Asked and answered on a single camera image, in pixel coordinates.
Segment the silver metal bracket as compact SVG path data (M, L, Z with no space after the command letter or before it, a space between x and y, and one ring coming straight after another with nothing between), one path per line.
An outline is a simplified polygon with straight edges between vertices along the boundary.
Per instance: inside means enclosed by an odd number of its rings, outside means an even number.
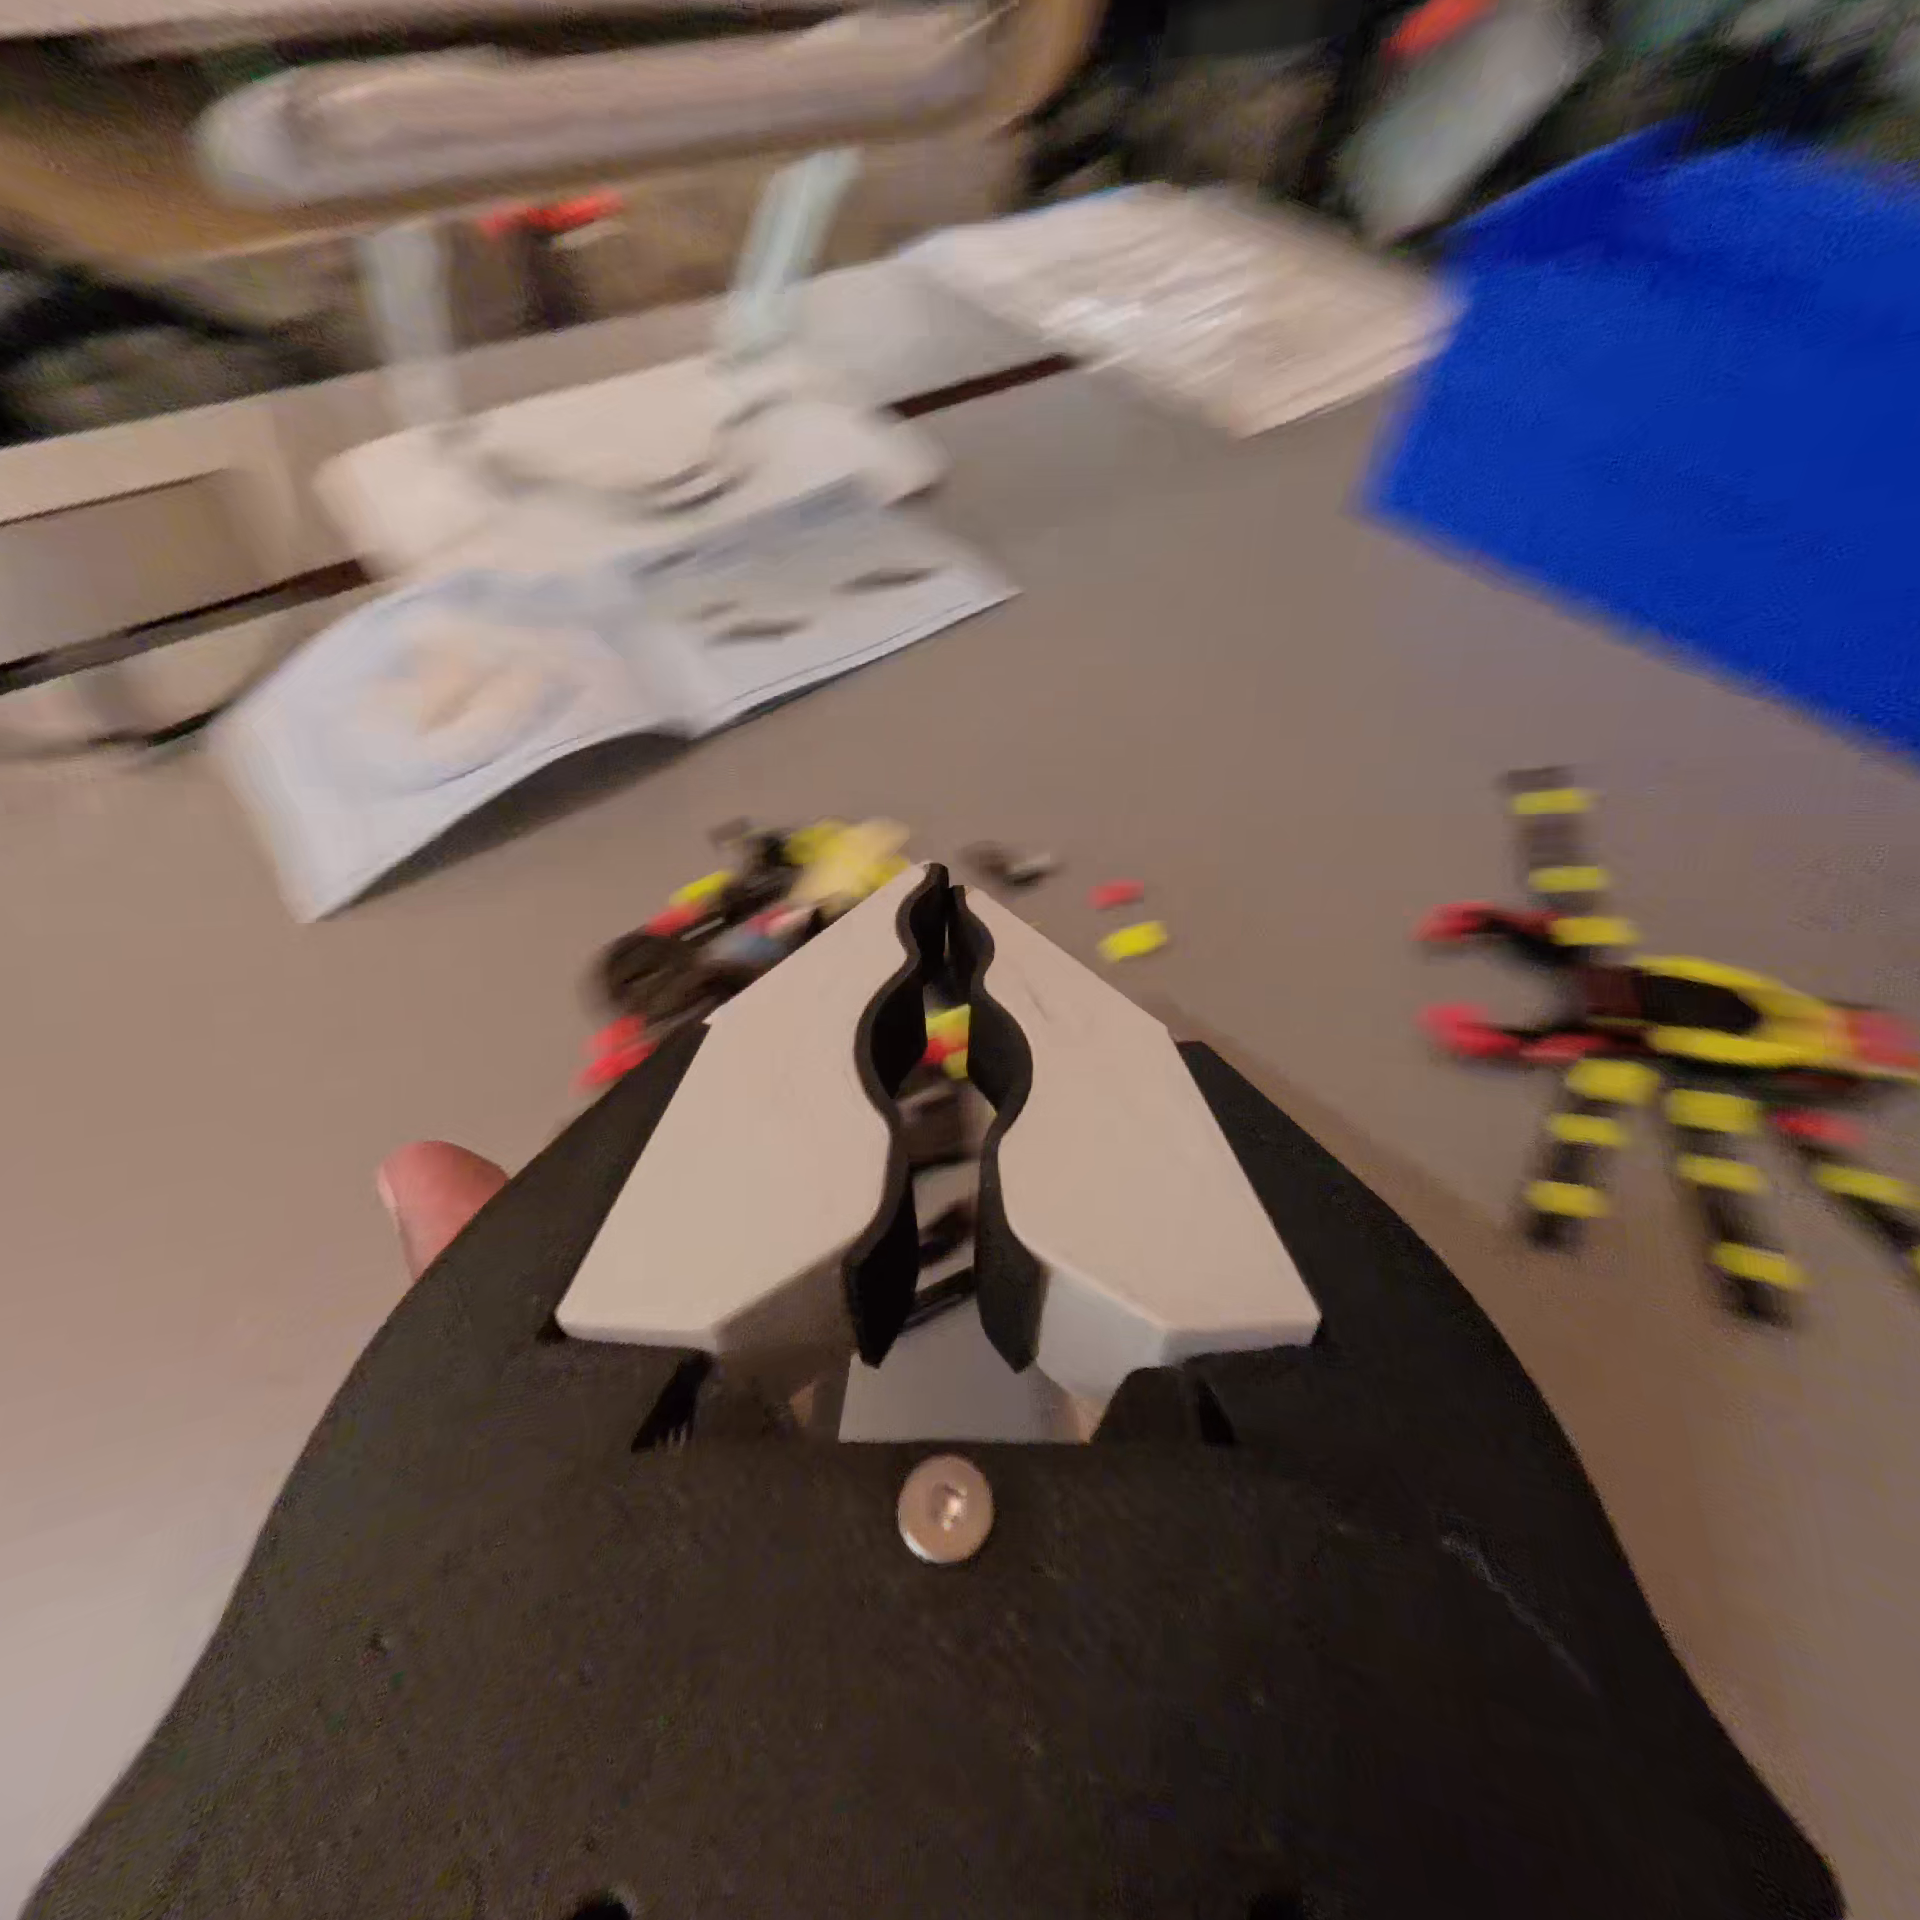
M322 61L253 80L194 125L205 186L287 213L473 202L646 166L789 153L716 320L722 424L796 399L793 309L861 148L969 110L994 74L989 5L884 5L797 31L530 59L501 50Z

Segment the black yellow red lego model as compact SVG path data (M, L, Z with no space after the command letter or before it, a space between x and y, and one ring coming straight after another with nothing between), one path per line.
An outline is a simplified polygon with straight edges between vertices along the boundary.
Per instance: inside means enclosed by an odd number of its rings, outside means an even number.
M1915 1036L1880 1011L1765 972L1643 948L1588 845L1593 791L1570 769L1505 773L1500 810L1528 905L1452 900L1415 940L1500 948L1551 984L1551 1012L1508 1023L1436 1004L1420 1030L1462 1064L1555 1075L1516 1199L1526 1243L1571 1250L1610 1213L1610 1162L1648 1118L1699 1269L1737 1319L1784 1329L1807 1288L1771 1230L1760 1140L1780 1140L1809 1190L1913 1287L1915 1184L1860 1161L1858 1116L1915 1093Z

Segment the clear plastic bag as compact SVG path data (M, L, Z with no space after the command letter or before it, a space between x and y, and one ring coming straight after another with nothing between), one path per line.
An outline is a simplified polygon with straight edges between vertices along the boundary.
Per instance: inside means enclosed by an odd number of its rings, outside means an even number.
M947 226L899 259L1048 352L1240 440L1415 372L1456 315L1418 268L1223 188L1120 186Z

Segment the blue plastic bin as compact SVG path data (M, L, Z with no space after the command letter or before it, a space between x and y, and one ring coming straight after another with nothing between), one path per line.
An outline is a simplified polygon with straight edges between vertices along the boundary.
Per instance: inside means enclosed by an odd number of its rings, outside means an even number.
M1918 750L1915 179L1668 122L1452 228L1368 506Z

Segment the instruction booklet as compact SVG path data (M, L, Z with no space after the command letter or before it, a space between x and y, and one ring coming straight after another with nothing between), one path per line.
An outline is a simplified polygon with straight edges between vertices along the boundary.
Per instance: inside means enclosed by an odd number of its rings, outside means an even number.
M576 756L691 744L994 613L982 552L852 483L659 551L453 569L304 639L212 750L301 927Z

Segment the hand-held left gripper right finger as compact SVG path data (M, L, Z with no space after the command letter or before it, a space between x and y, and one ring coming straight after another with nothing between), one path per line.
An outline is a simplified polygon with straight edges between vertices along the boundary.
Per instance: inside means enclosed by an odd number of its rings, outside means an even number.
M947 966L987 1112L982 1332L1079 1402L1188 1361L1308 1346L1321 1311L1161 1021L966 887Z

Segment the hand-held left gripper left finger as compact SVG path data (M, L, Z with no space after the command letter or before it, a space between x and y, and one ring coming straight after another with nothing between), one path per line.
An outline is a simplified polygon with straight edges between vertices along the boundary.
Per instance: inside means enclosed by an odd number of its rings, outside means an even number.
M947 868L911 867L689 1036L556 1309L568 1337L759 1375L887 1356L920 1279L899 1091L947 908Z

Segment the white flat base plate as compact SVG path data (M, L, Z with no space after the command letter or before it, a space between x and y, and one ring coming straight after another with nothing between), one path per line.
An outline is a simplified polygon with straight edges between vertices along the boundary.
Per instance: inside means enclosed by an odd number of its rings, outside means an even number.
M796 509L920 498L947 472L926 421L1067 371L907 259L805 282L744 358L722 351L733 311L465 352L446 418L376 433L366 405L312 456L309 492L377 578L672 557Z

